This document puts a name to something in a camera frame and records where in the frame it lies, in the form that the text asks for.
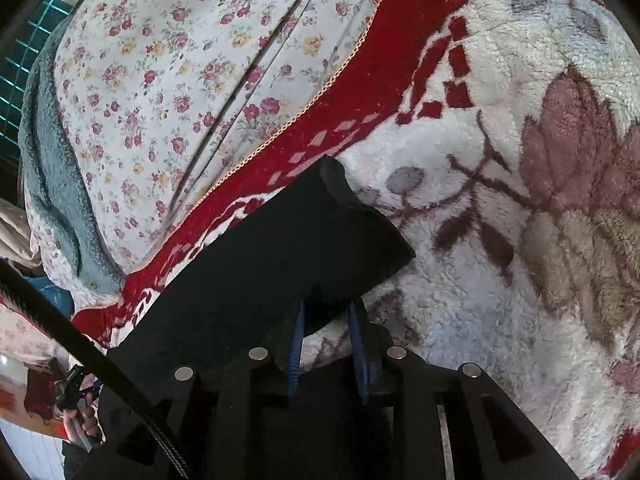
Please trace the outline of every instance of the rose print fabric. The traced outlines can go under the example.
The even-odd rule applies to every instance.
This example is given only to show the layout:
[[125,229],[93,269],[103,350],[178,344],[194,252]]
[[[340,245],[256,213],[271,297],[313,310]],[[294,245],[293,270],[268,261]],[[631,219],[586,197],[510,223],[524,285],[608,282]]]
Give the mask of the rose print fabric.
[[49,279],[57,286],[66,288],[71,293],[76,310],[84,306],[104,306],[117,303],[119,294],[100,294],[87,288],[72,269],[66,256],[55,241],[53,230],[33,208],[29,189],[24,188],[24,205],[27,220],[31,226],[31,244],[34,241],[40,247],[42,268]]
[[0,294],[0,354],[28,364],[44,364],[54,354],[56,342],[45,336]]
[[[374,6],[85,0],[58,49],[54,76],[104,245],[125,272],[305,107],[351,53]],[[33,211],[31,219],[47,246],[49,227]],[[49,268],[64,267],[59,251],[47,253],[58,260]],[[78,285],[66,272],[50,277],[65,288]],[[77,308],[100,300],[84,295]]]

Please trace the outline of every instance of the folded blanket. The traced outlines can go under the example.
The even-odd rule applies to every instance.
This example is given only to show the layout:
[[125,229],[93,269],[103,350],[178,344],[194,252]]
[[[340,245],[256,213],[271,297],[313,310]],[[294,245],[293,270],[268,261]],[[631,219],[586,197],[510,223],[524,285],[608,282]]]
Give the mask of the folded blanket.
[[73,149],[62,127],[53,81],[54,58],[71,17],[51,33],[24,90],[18,143],[25,184],[37,213],[78,278],[91,290],[122,286],[120,268],[102,248],[94,212]]
[[0,198],[0,256],[25,267],[39,266],[42,262],[40,250],[31,240],[24,209]]

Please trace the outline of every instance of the fleece blanket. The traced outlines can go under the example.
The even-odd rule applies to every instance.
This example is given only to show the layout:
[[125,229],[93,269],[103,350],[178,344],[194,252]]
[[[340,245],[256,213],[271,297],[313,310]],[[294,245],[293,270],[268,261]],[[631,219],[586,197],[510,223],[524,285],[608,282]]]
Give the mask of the fleece blanket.
[[85,287],[117,292],[124,275],[102,247],[78,163],[60,121],[53,77],[56,50],[72,17],[47,38],[24,89],[18,143],[30,202]]
[[[310,105],[74,323],[117,345],[202,248],[335,155],[417,253],[370,316],[431,363],[478,362],[581,478],[612,478],[640,442],[639,75],[600,0],[378,0]],[[349,351],[338,319],[304,365]]]

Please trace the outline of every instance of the floral blanket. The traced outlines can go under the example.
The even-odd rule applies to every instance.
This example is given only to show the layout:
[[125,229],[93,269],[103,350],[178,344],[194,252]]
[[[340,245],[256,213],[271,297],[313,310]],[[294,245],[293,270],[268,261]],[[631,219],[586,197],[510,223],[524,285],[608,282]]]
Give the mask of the floral blanket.
[[[104,247],[125,274],[322,89],[374,8],[375,0],[79,6],[56,53],[56,94]],[[50,262],[56,250],[42,240]],[[76,288],[62,271],[47,273]]]
[[[417,253],[371,317],[429,362],[478,362],[581,478],[612,478],[640,443],[639,54],[600,0],[378,0],[363,38],[75,325],[117,345],[202,248],[335,155]],[[336,320],[303,359],[348,351]]]

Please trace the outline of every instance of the gray fleece fabric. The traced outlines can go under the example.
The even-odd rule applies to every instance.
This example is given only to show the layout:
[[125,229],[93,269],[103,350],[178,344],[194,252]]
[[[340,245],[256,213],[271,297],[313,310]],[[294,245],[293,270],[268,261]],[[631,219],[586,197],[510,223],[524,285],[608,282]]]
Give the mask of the gray fleece fabric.
[[76,156],[58,113],[54,60],[71,19],[63,20],[51,33],[24,89],[18,133],[24,181],[34,209],[53,229],[60,250],[82,283],[96,292],[117,292],[124,275],[103,247]]

